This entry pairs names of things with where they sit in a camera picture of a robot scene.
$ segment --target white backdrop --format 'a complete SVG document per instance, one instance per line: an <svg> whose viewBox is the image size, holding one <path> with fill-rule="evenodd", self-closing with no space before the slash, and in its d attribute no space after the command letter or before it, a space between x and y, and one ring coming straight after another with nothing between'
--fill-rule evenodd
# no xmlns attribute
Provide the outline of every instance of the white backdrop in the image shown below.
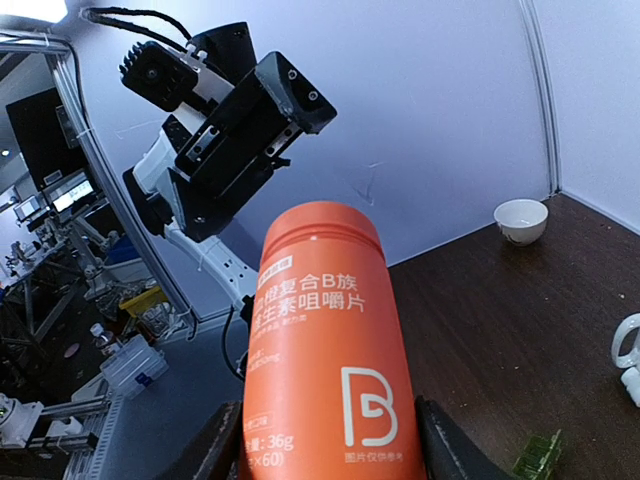
<svg viewBox="0 0 640 480"><path fill-rule="evenodd" d="M248 233L239 242L241 255L262 244L277 215L312 200L366 213L393 264L487 225L504 200L548 194L517 2L119 4L163 11L192 33L246 20L260 58L282 51L339 112L319 137L301 139L287 152L292 168L279 171L239 213ZM179 40L172 27L145 24ZM80 55L93 126L122 172L141 158L166 117L119 81L123 56L144 39L79 20L64 28ZM200 314L226 305L180 252L162 240L155 245Z"/></svg>
<svg viewBox="0 0 640 480"><path fill-rule="evenodd" d="M565 193L640 232L640 3L536 0Z"/></svg>

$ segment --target computer screen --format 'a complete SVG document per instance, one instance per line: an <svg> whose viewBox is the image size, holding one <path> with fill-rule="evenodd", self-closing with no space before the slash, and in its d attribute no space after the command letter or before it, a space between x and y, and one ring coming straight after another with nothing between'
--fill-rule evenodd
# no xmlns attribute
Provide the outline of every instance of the computer screen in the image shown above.
<svg viewBox="0 0 640 480"><path fill-rule="evenodd" d="M29 197L27 200L22 202L20 205L15 207L13 211L16 213L16 217L21 222L24 222L31 215L40 210L40 202L36 197Z"/></svg>
<svg viewBox="0 0 640 480"><path fill-rule="evenodd" d="M62 100L55 88L6 106L24 161L36 188L44 191L88 165L82 148L70 148L56 111Z"/></svg>
<svg viewBox="0 0 640 480"><path fill-rule="evenodd" d="M72 188L68 192L60 195L56 200L53 201L53 206L56 208L58 213L69 208L75 202L80 200L81 198L86 197L93 193L93 187L89 180L85 180L78 186Z"/></svg>

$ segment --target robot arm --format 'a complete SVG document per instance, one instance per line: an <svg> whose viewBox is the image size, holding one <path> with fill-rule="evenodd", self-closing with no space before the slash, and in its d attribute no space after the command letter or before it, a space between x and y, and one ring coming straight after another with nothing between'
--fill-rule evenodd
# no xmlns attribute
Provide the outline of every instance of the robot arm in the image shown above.
<svg viewBox="0 0 640 480"><path fill-rule="evenodd" d="M281 53L256 63L246 23L193 37L186 52L137 44L125 86L170 113L125 184L147 230L213 275L241 307L256 272L215 237L273 176L284 151L336 110Z"/></svg>

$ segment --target orange bottle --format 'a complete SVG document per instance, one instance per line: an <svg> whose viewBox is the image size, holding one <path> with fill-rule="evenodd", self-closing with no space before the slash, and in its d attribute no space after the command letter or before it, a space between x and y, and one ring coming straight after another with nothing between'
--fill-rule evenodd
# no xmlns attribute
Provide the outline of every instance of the orange bottle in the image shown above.
<svg viewBox="0 0 640 480"><path fill-rule="evenodd" d="M373 224L345 205L271 226L249 341L253 480L424 480L391 281Z"/></svg>

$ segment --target clear plastic box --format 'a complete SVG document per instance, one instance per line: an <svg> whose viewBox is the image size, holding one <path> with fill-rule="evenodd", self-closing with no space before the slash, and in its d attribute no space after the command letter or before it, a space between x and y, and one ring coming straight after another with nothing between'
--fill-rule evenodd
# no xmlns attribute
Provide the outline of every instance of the clear plastic box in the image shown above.
<svg viewBox="0 0 640 480"><path fill-rule="evenodd" d="M155 382L169 368L164 354L136 335L100 365L100 370L117 394L133 398Z"/></svg>

